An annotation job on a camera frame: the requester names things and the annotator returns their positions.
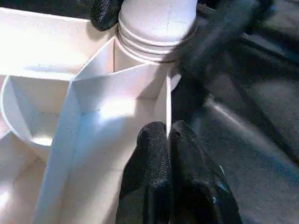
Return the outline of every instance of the black glove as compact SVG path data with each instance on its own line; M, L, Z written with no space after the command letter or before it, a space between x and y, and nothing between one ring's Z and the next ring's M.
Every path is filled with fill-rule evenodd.
M146 125L128 161L121 183L117 224L168 224L171 167L165 127Z
M90 21L100 31L110 29L118 22L118 14L123 0L95 0Z
M171 127L170 143L174 223L241 224L222 168L209 157L194 131L177 121Z

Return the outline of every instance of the white container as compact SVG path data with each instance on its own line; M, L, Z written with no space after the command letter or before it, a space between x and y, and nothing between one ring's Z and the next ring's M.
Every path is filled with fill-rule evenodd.
M34 206L34 224L114 223L139 131L160 120L169 133L172 64L87 20L0 8L0 29L0 223L29 224Z
M23 141L49 150L68 85L62 80L8 76L1 91L6 124Z
M135 61L140 65L107 74L121 57L134 64L133 56L119 50L115 37L69 86L34 224L114 223L122 172L139 131L158 120L169 131L168 66ZM103 55L110 56L109 65L95 66Z

